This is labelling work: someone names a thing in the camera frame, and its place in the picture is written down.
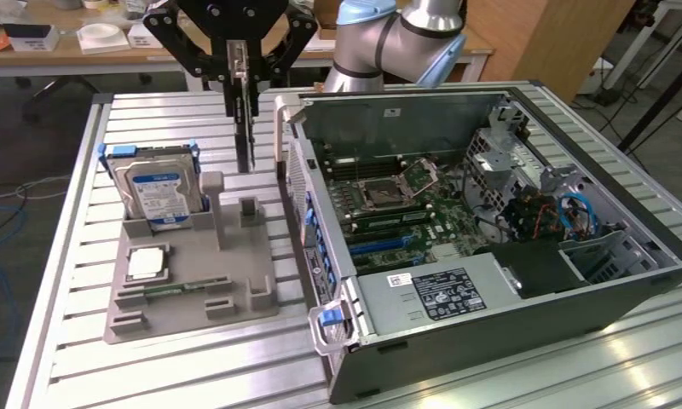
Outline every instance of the floor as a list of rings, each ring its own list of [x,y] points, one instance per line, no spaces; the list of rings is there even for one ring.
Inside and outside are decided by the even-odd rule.
[[[623,55],[633,37],[635,33],[617,35],[605,53],[609,60],[617,60]],[[657,40],[651,39],[632,65],[633,72],[645,57],[655,53],[661,45]],[[633,127],[681,69],[682,55],[676,55],[651,87],[636,94],[637,101],[628,103],[619,114],[615,125],[620,133],[625,133]],[[184,81],[179,73],[154,74],[154,82],[150,85],[142,85],[134,74],[92,77],[91,81],[102,91],[112,93],[164,92],[184,89]],[[46,176],[67,175],[72,171],[91,95],[80,86],[71,85],[44,105],[43,121],[38,125],[24,124],[20,121],[19,104],[46,83],[48,83],[47,78],[34,78],[34,88],[19,89],[11,78],[0,80],[0,182],[35,181]],[[625,85],[628,89],[633,86],[632,83]],[[587,97],[580,97],[577,103],[585,107],[595,106]],[[619,105],[597,107],[597,109],[609,116]],[[673,107],[682,105],[682,91],[671,105]],[[672,109],[661,112],[656,124],[667,118]],[[605,124],[597,110],[579,109],[579,113],[596,128]],[[604,134],[613,142],[617,142],[611,128],[604,131]],[[637,154],[652,176],[682,201],[682,122],[673,119]],[[36,187],[32,194],[51,194],[64,189],[66,181],[58,181]],[[8,191],[10,189],[4,188],[0,193]],[[19,204],[20,200],[16,198],[0,199],[2,206]],[[31,200],[26,207],[26,226],[0,245],[0,270],[12,283],[20,322],[18,328],[12,328],[15,327],[12,308],[0,292],[0,340],[4,339],[6,334],[11,335],[10,342],[0,344],[0,407],[4,407],[11,387],[22,339],[42,281],[62,205],[63,198]],[[0,222],[10,214],[10,211],[0,210]],[[4,234],[8,234],[15,227],[16,225],[12,224],[4,230]]]

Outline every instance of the red cable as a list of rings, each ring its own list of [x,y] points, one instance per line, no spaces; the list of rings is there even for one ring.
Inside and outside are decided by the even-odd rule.
[[[549,207],[549,204],[545,204],[538,210],[538,218],[536,219],[536,229],[533,230],[533,238],[538,238],[538,227],[541,226],[541,216],[544,215],[544,210]]]

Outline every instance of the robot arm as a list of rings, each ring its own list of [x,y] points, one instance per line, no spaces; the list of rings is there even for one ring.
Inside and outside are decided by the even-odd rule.
[[[180,10],[210,38],[210,54],[178,26]],[[263,38],[283,14],[287,34],[273,52],[263,55]],[[238,171],[250,172],[255,163],[258,85],[286,75],[317,32],[313,14],[287,0],[164,0],[152,6],[143,23],[190,74],[222,83],[226,115],[235,123]]]
[[[466,11],[466,0],[414,0],[401,13],[396,0],[345,0],[325,92],[382,91],[382,72],[437,87],[464,48]]]

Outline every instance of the hard drive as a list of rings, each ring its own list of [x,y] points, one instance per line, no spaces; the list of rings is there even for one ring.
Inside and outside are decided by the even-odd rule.
[[[100,161],[116,183],[127,218],[150,222],[152,230],[191,227],[190,214],[207,209],[199,186],[199,146],[99,147]]]

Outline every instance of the blue cable on floor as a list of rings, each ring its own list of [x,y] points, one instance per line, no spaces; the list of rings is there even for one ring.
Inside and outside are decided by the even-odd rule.
[[[11,282],[8,281],[8,278],[4,276],[2,271],[0,271],[0,286],[3,287],[6,297],[8,298],[8,304],[11,305],[11,312],[12,312],[11,328],[8,329],[8,334],[4,336],[3,340],[0,341],[0,348],[2,348],[4,345],[10,344],[11,341],[15,340],[15,337],[18,336],[19,325],[20,325],[19,305],[15,301],[15,296],[12,295]]]
[[[6,236],[3,236],[0,238],[0,244],[2,244],[7,240],[10,240],[12,237],[15,237],[15,235],[18,234],[20,229],[26,226],[27,214],[26,214],[26,211],[23,211],[18,207],[0,206],[0,210],[8,210],[8,211],[14,211],[14,212],[19,213],[19,222],[16,223],[14,230],[8,234],[6,234]],[[7,335],[4,336],[3,340],[0,341],[0,348],[2,348],[4,345],[10,344],[11,341],[15,341],[15,337],[18,336],[18,329],[19,329],[19,325],[20,325],[19,306],[15,301],[15,296],[12,295],[11,282],[8,281],[8,277],[3,274],[2,271],[0,271],[0,287],[3,288],[3,292],[4,292],[6,298],[8,300],[8,304],[11,307],[11,313],[12,313],[11,328],[8,329]]]
[[[2,244],[7,240],[12,239],[12,237],[19,233],[20,229],[26,226],[27,215],[26,215],[26,211],[23,211],[18,207],[0,206],[0,210],[15,211],[15,212],[19,213],[19,222],[16,223],[16,226],[15,226],[14,230],[8,234],[6,234],[6,236],[3,236],[0,238],[0,244]]]

